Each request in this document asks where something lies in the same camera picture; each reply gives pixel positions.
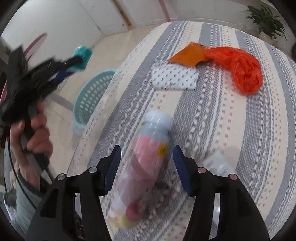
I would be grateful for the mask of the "person's left forearm sleeve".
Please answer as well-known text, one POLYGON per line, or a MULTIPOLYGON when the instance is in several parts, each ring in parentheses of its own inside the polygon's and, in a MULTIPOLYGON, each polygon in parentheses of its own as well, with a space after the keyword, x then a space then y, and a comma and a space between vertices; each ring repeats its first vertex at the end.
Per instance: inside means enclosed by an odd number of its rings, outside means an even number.
POLYGON ((35 173, 18 137, 11 138, 11 145, 18 164, 16 177, 19 180, 16 184, 16 216, 11 224, 25 238, 35 211, 48 189, 48 183, 35 173))

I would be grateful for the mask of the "person's left hand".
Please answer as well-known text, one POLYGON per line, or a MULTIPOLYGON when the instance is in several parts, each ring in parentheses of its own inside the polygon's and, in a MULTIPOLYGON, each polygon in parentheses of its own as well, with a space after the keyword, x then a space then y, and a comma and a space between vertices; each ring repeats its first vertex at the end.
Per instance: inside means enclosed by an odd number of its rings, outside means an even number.
MULTIPOLYGON (((35 154, 46 154, 51 157, 53 145, 49 139, 50 132, 46 127, 47 118, 44 114, 44 107, 41 101, 36 104, 38 114, 31 119, 31 127, 35 131, 34 135, 28 141, 26 149, 35 154)), ((39 189, 40 176, 36 174, 33 166, 29 163, 20 143, 20 135, 23 133, 25 122, 23 120, 11 125, 10 141, 13 148, 13 154, 20 170, 20 174, 26 182, 35 189, 39 189)))

